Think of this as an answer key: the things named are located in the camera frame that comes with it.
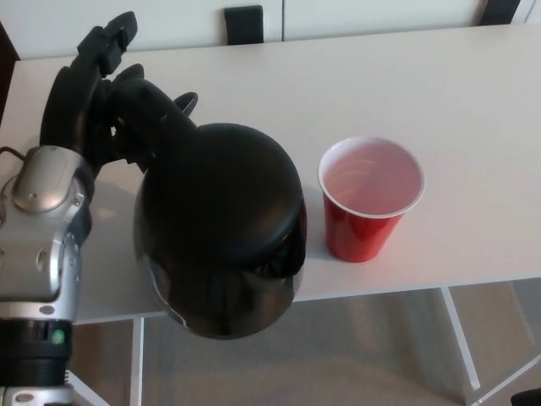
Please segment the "gray floor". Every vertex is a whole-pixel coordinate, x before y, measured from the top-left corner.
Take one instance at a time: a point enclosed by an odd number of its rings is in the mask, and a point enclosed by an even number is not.
[[[541,281],[519,283],[541,337]],[[452,290],[483,384],[532,350],[509,283]],[[78,326],[73,371],[111,405],[128,404],[131,323]],[[464,374],[437,291],[297,303],[253,337],[217,342],[167,318],[146,322],[144,405],[463,404]],[[485,404],[541,386],[541,366]]]

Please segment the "black cable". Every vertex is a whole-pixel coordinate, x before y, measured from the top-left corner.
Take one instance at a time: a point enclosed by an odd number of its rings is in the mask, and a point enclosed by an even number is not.
[[[20,152],[18,152],[17,150],[12,148],[11,146],[2,146],[2,147],[0,147],[0,154],[2,154],[3,152],[9,152],[10,154],[15,155],[16,157],[18,157],[18,159],[20,159],[21,161],[24,161],[26,159],[26,155],[21,154]]]

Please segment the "red plastic cup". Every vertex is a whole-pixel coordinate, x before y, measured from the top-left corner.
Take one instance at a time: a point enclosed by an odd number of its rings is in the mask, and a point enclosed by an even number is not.
[[[327,246],[349,262],[378,255],[424,189],[417,159],[398,144],[376,138],[349,138],[333,145],[320,159],[318,178]]]

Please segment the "white cabinet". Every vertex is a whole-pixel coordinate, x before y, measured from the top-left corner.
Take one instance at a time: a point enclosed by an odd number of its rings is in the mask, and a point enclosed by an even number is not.
[[[74,55],[93,26],[129,10],[139,21],[131,51],[222,45],[222,10],[254,4],[264,9],[265,41],[280,41],[282,0],[2,0],[0,21],[28,59]]]
[[[284,39],[302,40],[477,24],[485,0],[286,0]],[[534,0],[522,0],[513,22]]]

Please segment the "white tabletop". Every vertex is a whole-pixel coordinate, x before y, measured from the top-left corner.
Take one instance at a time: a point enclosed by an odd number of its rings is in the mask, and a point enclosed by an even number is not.
[[[291,155],[309,211],[297,300],[309,300],[541,276],[540,44],[541,28],[500,26],[135,52],[123,67],[142,63],[171,97],[197,91],[196,123],[253,126]],[[69,62],[16,64],[0,144],[36,144],[47,94]],[[427,181],[423,199],[365,265],[327,252],[315,173],[328,145],[354,135],[403,144]],[[2,156],[0,175],[17,165]],[[81,323],[158,311],[127,226],[140,180],[123,162],[97,180]]]

